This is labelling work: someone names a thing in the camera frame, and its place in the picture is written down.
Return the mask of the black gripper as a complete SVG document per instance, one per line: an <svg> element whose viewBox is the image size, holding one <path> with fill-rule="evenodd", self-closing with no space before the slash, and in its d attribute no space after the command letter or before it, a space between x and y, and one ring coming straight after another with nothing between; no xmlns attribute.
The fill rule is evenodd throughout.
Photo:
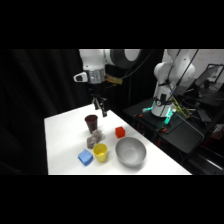
<svg viewBox="0 0 224 224"><path fill-rule="evenodd" d="M95 97L93 99L93 104L95 106L96 110L101 109L102 110L102 115L103 117L107 116L107 111L108 111L108 100L105 97L105 91L106 91L106 86L105 83L99 83L99 84L90 84L89 85L89 91L90 95L92 97Z"/></svg>

